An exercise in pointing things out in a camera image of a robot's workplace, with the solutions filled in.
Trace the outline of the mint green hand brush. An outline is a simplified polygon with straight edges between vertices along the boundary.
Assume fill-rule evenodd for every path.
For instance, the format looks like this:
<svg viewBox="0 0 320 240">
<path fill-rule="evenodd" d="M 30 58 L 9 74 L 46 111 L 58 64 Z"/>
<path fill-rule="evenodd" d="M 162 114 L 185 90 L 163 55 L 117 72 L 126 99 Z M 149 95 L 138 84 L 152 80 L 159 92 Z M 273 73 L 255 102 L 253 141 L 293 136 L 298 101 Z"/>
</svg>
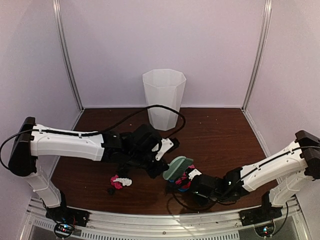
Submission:
<svg viewBox="0 0 320 240">
<path fill-rule="evenodd" d="M 168 170 L 164 171 L 162 177 L 166 181 L 174 181 L 181 177 L 194 160 L 185 156 L 178 156 L 168 164 Z"/>
</svg>

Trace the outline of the blue plastic dustpan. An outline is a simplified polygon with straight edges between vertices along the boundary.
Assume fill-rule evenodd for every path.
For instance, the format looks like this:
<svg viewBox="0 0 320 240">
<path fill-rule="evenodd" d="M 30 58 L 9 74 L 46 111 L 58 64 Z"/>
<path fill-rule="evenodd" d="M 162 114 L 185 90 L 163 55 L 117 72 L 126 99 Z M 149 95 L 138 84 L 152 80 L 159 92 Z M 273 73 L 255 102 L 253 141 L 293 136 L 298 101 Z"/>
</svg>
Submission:
<svg viewBox="0 0 320 240">
<path fill-rule="evenodd" d="M 181 177 L 178 180 L 169 180 L 166 185 L 166 189 L 169 193 L 172 192 L 186 192 L 191 185 L 191 180 L 189 178 Z"/>
</svg>

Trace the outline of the large pink paper scrap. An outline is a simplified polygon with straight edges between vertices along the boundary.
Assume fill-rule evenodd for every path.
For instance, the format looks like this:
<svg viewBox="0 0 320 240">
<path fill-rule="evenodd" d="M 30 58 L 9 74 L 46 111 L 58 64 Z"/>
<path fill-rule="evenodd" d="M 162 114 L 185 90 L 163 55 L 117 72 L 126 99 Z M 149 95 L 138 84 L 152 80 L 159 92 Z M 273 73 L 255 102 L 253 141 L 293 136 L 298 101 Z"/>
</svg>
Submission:
<svg viewBox="0 0 320 240">
<path fill-rule="evenodd" d="M 110 183 L 116 190 L 120 190 L 123 188 L 122 183 L 116 181 L 116 179 L 118 179 L 118 178 L 119 178 L 119 176 L 117 174 L 110 178 Z"/>
</svg>

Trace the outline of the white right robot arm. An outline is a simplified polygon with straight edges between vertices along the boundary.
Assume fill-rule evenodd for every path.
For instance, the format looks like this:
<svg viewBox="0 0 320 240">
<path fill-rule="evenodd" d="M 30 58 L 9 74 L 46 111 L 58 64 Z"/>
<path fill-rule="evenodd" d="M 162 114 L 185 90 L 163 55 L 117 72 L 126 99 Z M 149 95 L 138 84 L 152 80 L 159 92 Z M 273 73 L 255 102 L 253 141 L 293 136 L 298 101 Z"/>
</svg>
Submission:
<svg viewBox="0 0 320 240">
<path fill-rule="evenodd" d="M 259 162 L 226 173 L 223 178 L 195 175 L 190 191 L 206 200 L 236 202 L 261 186 L 278 178 L 281 183 L 266 193 L 266 202 L 256 210 L 259 220 L 268 220 L 276 208 L 299 192 L 308 182 L 320 178 L 320 139 L 300 130 L 296 139 L 278 153 Z"/>
</svg>

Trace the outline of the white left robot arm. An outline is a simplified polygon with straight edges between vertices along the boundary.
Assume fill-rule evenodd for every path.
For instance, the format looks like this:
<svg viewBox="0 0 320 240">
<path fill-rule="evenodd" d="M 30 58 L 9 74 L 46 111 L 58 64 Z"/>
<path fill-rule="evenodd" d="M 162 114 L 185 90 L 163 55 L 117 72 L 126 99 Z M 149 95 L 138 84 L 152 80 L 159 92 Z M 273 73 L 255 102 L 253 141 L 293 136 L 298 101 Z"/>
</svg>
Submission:
<svg viewBox="0 0 320 240">
<path fill-rule="evenodd" d="M 37 124 L 34 117 L 27 117 L 19 133 L 12 138 L 14 144 L 8 169 L 25 178 L 33 192 L 61 222 L 69 221 L 72 211 L 66 207 L 63 193 L 42 170 L 37 169 L 39 156 L 74 157 L 118 164 L 119 170 L 110 182 L 115 189 L 121 189 L 132 184 L 127 176 L 130 167 L 145 170 L 152 179 L 168 170 L 163 156 L 174 146 L 171 139 L 161 137 L 148 124 L 129 133 L 64 131 Z"/>
</svg>

